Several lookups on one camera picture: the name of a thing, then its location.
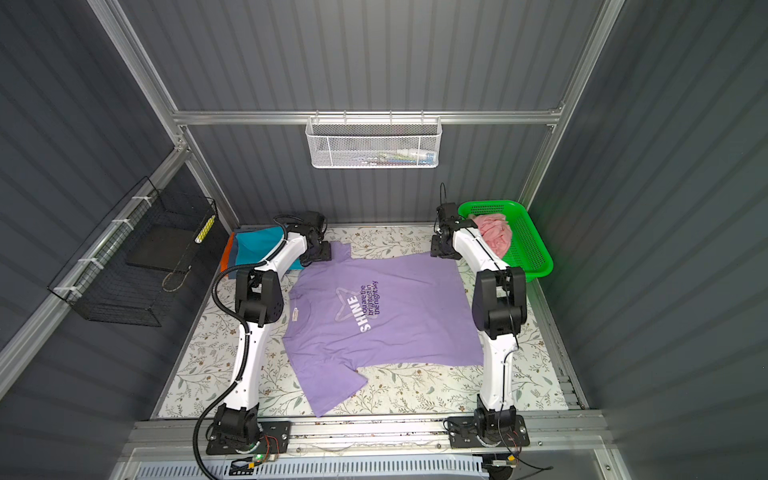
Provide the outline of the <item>green plastic basket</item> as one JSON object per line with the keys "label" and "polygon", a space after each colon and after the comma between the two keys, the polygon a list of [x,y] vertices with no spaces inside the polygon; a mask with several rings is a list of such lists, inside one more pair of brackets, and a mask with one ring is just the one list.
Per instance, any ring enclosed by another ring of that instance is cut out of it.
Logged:
{"label": "green plastic basket", "polygon": [[554,262],[525,207],[511,200],[470,201],[458,207],[462,217],[501,214],[511,230],[510,246],[501,259],[520,267],[528,283],[549,275]]}

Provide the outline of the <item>purple t-shirt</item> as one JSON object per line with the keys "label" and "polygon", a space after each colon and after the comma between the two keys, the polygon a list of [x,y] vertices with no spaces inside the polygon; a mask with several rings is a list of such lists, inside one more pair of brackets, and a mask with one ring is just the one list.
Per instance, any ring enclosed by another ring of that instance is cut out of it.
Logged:
{"label": "purple t-shirt", "polygon": [[312,412],[331,412],[368,382],[360,369],[399,363],[476,366],[478,331],[454,260],[351,255],[304,268],[289,292],[285,352]]}

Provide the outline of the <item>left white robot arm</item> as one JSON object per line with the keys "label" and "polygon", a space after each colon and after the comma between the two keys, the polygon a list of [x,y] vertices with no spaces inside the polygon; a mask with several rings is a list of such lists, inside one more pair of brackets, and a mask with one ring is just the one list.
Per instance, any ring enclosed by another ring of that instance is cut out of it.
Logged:
{"label": "left white robot arm", "polygon": [[329,261],[324,239],[326,218],[319,212],[279,214],[273,218],[281,236],[266,255],[253,263],[234,265],[219,273],[211,286],[214,304],[239,323],[236,367],[230,385],[206,407],[195,430],[209,414],[207,453],[276,454],[278,440],[265,433],[258,419],[261,363],[266,345],[283,314],[281,279],[295,262],[306,267]]}

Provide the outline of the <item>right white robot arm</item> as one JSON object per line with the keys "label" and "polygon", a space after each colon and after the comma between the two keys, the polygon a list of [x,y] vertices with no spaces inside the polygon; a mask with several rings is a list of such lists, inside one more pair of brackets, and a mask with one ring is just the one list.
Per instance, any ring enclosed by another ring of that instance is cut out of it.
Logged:
{"label": "right white robot arm", "polygon": [[493,252],[476,223],[459,215],[455,203],[437,209],[431,240],[433,257],[464,260],[475,274],[471,313],[483,353],[482,383],[474,412],[474,431],[484,445],[520,451],[530,444],[515,405],[513,356],[527,321],[526,275]]}

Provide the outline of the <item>pink t-shirt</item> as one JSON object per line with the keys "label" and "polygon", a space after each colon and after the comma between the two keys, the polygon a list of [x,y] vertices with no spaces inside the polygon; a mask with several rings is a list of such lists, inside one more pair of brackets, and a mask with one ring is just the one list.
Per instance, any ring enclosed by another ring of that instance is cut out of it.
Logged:
{"label": "pink t-shirt", "polygon": [[483,240],[499,258],[503,258],[512,245],[513,232],[506,216],[501,213],[470,215]]}

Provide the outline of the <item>folded teal t-shirt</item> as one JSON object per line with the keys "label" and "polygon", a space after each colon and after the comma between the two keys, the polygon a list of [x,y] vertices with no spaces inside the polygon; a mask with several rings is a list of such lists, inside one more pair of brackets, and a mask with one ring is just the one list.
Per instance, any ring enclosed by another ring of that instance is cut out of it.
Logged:
{"label": "folded teal t-shirt", "polygon": [[298,258],[305,252],[307,241],[299,233],[285,233],[281,227],[273,227],[240,232],[234,240],[237,250],[231,267],[256,265],[258,270],[274,270],[279,275],[303,269]]}

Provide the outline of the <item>folded orange t-shirt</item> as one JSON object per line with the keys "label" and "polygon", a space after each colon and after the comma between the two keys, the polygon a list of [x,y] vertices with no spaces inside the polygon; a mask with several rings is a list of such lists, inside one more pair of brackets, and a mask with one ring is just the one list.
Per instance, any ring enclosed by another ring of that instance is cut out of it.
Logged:
{"label": "folded orange t-shirt", "polygon": [[224,270],[230,267],[230,256],[231,256],[234,240],[235,240],[235,233],[231,233],[229,235],[227,244],[225,246],[222,257],[220,259],[220,264],[219,264],[220,272],[223,272]]}

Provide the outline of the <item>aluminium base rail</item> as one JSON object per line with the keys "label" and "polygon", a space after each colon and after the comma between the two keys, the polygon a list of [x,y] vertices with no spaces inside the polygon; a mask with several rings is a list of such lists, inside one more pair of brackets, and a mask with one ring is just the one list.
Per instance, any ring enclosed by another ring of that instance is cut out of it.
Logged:
{"label": "aluminium base rail", "polygon": [[[450,449],[445,414],[289,417],[287,454],[437,454]],[[530,445],[525,452],[613,448],[614,436],[599,410],[530,411],[522,414]],[[193,454],[193,420],[137,422],[119,459],[181,459]]]}

